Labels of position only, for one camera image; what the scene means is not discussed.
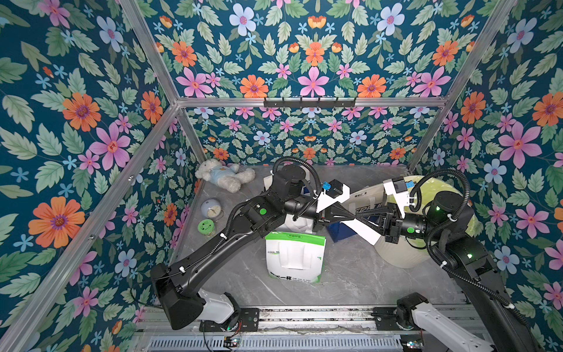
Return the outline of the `bag white receipt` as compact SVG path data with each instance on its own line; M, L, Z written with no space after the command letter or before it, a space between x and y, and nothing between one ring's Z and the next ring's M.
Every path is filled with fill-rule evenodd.
M358 219L343 221L342 223L372 246L381 239L381 234L376 229Z

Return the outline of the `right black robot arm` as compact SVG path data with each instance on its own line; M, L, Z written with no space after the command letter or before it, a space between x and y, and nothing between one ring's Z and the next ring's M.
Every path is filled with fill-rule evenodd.
M359 211L374 216L375 228L388 243L421 239L424 249L463 290L492 337L492 344L472 343L468 333L441 318L427 299L413 293L397 302L397 322L417 326L451 351L541 351L526 317L506 291L500 270L485 246L466 230L474 216L470 184L458 170L433 171L408 187L402 178L383 183L382 203Z

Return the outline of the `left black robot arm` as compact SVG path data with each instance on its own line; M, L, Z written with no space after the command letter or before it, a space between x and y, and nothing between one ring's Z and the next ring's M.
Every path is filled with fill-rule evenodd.
M271 185L237 204L225 228L211 240L185 258L151 270L153 290L172 329L183 329L195 321L234 329L240 321L240 305L231 294L209 293L202 286L244 247L281 227L287 216L310 219L315 230L356 218L342 206L350 196L349 187L338 180L321 182L306 161L280 158L271 176Z

